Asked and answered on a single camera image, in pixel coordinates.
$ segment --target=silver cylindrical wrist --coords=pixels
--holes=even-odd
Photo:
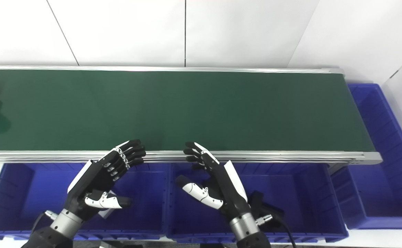
[[[51,224],[51,228],[72,239],[83,225],[83,222],[84,221],[75,214],[63,209]]]
[[[236,217],[229,224],[237,241],[260,231],[251,213]]]

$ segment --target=blue storage crate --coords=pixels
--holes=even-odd
[[[402,131],[379,85],[349,84],[379,165],[351,165],[332,176],[349,229],[402,229]]]
[[[28,239],[37,216],[45,210],[59,213],[67,188],[81,163],[5,164],[0,174],[0,239],[5,235]],[[169,164],[130,168],[113,191],[133,199],[131,207],[99,215],[86,222],[76,240],[158,239],[166,226],[166,186]],[[40,223],[40,227],[51,221]]]
[[[235,164],[247,195],[258,190],[264,201],[285,211],[296,242],[335,242],[348,236],[326,164]],[[182,243],[228,243],[234,235],[218,210],[180,189],[173,179],[185,175],[202,183],[209,175],[190,164],[172,164],[169,178],[167,237]],[[289,242],[283,228],[261,228],[270,242]]]

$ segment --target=black cable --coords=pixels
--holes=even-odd
[[[293,248],[296,248],[296,242],[294,242],[294,239],[292,238],[291,231],[289,230],[287,224],[286,224],[283,220],[281,220],[281,219],[280,219],[279,222],[281,223],[281,225],[285,228],[286,232],[288,233],[288,236],[289,236],[289,239],[290,239],[290,241],[291,241],[292,247],[293,247]]]
[[[37,224],[39,224],[39,221],[43,218],[44,215],[45,215],[45,212],[42,212],[42,213],[37,217],[37,219],[36,219],[35,222],[34,222],[34,225],[32,225],[32,229],[31,229],[31,234],[30,234],[30,235],[32,235],[32,233],[34,232],[35,228],[37,227]]]

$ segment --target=green conveyor belt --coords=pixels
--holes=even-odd
[[[341,74],[0,70],[0,150],[374,151]]]

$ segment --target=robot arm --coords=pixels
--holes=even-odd
[[[72,239],[85,221],[101,209],[129,207],[132,200],[110,191],[127,170],[143,163],[146,151],[140,140],[126,141],[100,160],[89,160],[68,187],[59,215],[51,226],[34,231],[22,248],[72,248]]]
[[[238,248],[269,248],[270,242],[267,236],[260,231],[256,220],[251,214],[250,205],[247,203],[242,182],[231,161],[220,165],[218,160],[198,143],[187,142],[184,153],[188,162],[197,162],[195,169],[205,169],[218,186],[215,195],[222,199],[215,199],[209,194],[209,188],[202,188],[191,182],[185,176],[179,176],[176,183],[193,198],[209,207],[220,210],[226,217],[237,240]]]

